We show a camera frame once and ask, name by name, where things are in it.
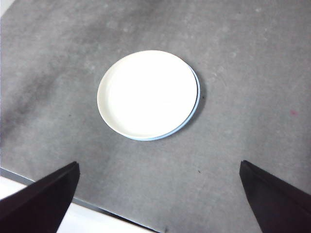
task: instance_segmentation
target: gray concrete surface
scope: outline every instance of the gray concrete surface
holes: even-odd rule
[[[17,0],[1,18],[1,166],[76,160],[76,197],[159,232],[259,233],[247,159],[311,193],[311,2]],[[118,59],[171,52],[197,72],[189,124],[153,142],[111,130],[98,84]]]

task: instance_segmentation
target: white plate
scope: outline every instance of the white plate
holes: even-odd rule
[[[199,82],[190,66],[168,52],[147,50],[123,57],[104,74],[97,105],[113,130],[149,141],[182,128],[199,96]]]

